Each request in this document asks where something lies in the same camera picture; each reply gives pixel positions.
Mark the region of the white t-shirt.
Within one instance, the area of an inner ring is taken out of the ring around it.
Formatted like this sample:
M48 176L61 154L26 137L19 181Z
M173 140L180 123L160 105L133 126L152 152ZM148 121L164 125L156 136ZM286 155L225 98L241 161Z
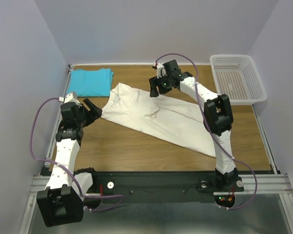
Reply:
M151 98L149 92L118 83L110 91L102 118L181 147L215 157L198 104L176 98Z

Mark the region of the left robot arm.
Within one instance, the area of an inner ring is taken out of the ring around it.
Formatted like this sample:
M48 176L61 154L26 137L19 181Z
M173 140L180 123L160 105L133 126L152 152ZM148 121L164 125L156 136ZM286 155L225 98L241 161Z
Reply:
M84 195L98 189L93 168L74 175L74 165L84 136L83 128L102 115L101 108L88 98L80 103L66 97L60 106L62 119L55 136L56 157L51 177L37 193L37 204L47 227L80 222L84 216Z

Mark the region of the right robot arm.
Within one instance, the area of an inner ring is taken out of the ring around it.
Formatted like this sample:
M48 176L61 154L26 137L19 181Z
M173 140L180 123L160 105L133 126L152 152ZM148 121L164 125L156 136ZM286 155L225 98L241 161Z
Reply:
M189 72L182 72L176 60L154 62L152 68L156 70L156 76L149 79L150 97L156 98L176 88L197 100L204 127L213 140L216 156L215 185L220 190L233 187L238 179L238 170L230 142L233 114L229 97L216 94Z

